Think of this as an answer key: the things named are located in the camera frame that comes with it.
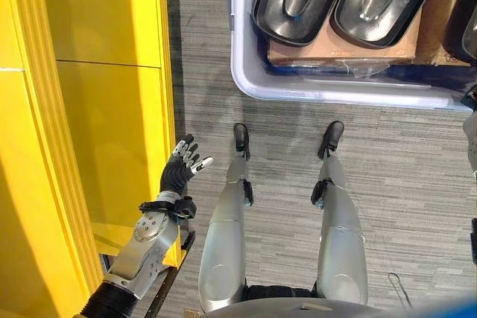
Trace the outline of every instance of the robot forearm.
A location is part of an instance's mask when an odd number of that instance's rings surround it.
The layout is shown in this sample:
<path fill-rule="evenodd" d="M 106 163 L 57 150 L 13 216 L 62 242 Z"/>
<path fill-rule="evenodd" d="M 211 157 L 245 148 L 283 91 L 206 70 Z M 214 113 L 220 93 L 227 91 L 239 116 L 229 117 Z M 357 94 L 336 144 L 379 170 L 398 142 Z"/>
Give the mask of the robot forearm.
<path fill-rule="evenodd" d="M 161 193 L 156 203 L 167 206 L 180 199 L 176 193 L 165 193 Z M 79 317 L 129 317 L 164 268 L 162 259 L 177 233 L 177 224 L 167 212 L 144 212 L 136 223 L 133 237 L 116 257 Z"/>

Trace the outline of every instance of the cardboard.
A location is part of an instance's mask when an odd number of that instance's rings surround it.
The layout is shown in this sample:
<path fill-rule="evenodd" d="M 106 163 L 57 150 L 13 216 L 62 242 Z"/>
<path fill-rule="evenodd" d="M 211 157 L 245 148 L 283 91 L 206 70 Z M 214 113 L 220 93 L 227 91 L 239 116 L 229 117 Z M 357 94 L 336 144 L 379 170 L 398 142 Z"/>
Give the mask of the cardboard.
<path fill-rule="evenodd" d="M 427 0 L 423 5 L 421 30 L 413 63 L 468 66 L 449 55 L 442 46 L 447 22 L 457 0 Z"/>
<path fill-rule="evenodd" d="M 276 66 L 322 66 L 333 60 L 382 59 L 383 62 L 410 60 L 415 56 L 419 34 L 420 12 L 402 39 L 390 48 L 373 50 L 353 45 L 337 35 L 329 24 L 329 16 L 315 41 L 302 48 L 294 48 L 270 41 L 268 59 Z"/>

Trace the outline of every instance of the humanoid robot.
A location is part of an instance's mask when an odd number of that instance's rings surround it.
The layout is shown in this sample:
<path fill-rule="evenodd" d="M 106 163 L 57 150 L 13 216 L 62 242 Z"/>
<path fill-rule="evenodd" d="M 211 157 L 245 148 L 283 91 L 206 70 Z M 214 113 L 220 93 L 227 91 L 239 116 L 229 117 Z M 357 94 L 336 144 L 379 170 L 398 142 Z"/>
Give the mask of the humanoid robot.
<path fill-rule="evenodd" d="M 332 122 L 318 150 L 323 166 L 312 193 L 312 205 L 317 207 L 317 211 L 323 210 L 323 223 L 318 274 L 315 286 L 307 290 L 283 286 L 247 286 L 244 208 L 253 204 L 247 173 L 249 136 L 246 126 L 234 126 L 236 154 L 210 220 L 200 263 L 198 287 L 205 317 L 386 315 L 366 306 L 364 237 L 356 209 L 345 189 L 343 168 L 333 155 L 343 131 L 341 122 Z M 477 112 L 464 123 L 464 132 L 469 140 L 469 161 L 476 174 Z M 177 237 L 177 218 L 187 217 L 191 200 L 182 198 L 186 183 L 212 164 L 212 157 L 200 160 L 195 153 L 197 148 L 191 135 L 187 135 L 176 146 L 162 173 L 157 200 L 143 204 L 143 216 L 136 224 L 133 237 L 77 317 L 130 317 L 138 300 L 154 282 L 164 254 Z M 475 300 L 471 302 L 470 308 L 475 311 Z"/>

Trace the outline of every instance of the black cable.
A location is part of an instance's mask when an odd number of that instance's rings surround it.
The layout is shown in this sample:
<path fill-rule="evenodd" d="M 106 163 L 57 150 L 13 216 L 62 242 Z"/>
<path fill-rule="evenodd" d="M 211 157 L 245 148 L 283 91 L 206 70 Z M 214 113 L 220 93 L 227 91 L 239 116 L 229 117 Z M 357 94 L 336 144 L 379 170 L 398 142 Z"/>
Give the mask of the black cable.
<path fill-rule="evenodd" d="M 401 301 L 401 305 L 404 307 L 404 302 L 402 301 L 401 295 L 399 294 L 399 291 L 398 291 L 396 285 L 394 284 L 394 282 L 392 281 L 391 277 L 395 277 L 397 279 L 397 283 L 398 283 L 399 287 L 401 288 L 402 293 L 404 293 L 404 297 L 405 297 L 406 302 L 408 303 L 409 307 L 412 308 L 411 300 L 409 299 L 408 293 L 406 292 L 404 286 L 401 283 L 401 278 L 394 272 L 389 272 L 388 273 L 388 281 L 393 286 L 394 290 L 397 293 L 397 296 L 399 297 L 399 300 Z"/>

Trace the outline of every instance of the white plastic bin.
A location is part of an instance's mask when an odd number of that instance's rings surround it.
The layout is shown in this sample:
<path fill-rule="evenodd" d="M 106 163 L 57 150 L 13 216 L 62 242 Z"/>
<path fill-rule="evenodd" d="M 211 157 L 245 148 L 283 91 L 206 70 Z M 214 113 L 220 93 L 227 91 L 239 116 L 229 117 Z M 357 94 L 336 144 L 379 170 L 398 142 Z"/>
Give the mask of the white plastic bin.
<path fill-rule="evenodd" d="M 245 94 L 263 100 L 468 110 L 445 89 L 392 78 L 367 82 L 339 75 L 270 74 L 258 52 L 251 15 L 254 1 L 230 0 L 230 67 L 236 85 Z"/>

